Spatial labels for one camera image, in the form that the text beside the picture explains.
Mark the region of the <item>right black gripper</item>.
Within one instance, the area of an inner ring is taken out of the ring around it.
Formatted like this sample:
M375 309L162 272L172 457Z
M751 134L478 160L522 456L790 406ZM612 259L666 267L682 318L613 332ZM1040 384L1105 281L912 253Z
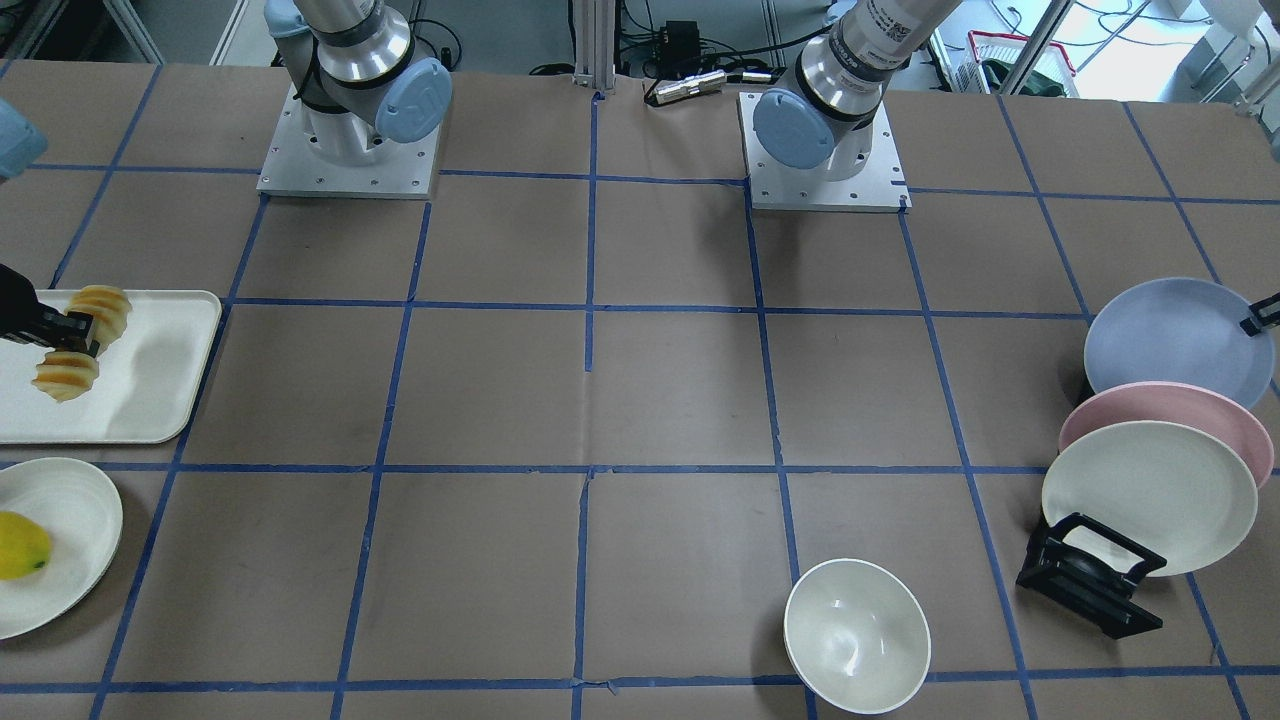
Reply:
M32 345L32 329L42 334L91 334L96 318L87 313L44 313L35 287L20 273L1 265L1 337L19 343ZM82 354L97 357L101 343L96 340L40 340L38 345L58 352Z

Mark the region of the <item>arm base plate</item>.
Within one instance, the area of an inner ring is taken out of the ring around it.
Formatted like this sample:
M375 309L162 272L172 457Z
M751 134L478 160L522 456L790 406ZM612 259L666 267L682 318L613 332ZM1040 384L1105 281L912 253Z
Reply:
M773 88L739 95L755 209L896 213L911 206L887 111L860 128L819 120Z
M321 90L292 88L256 188L278 197L428 200L448 111L431 132L399 143Z

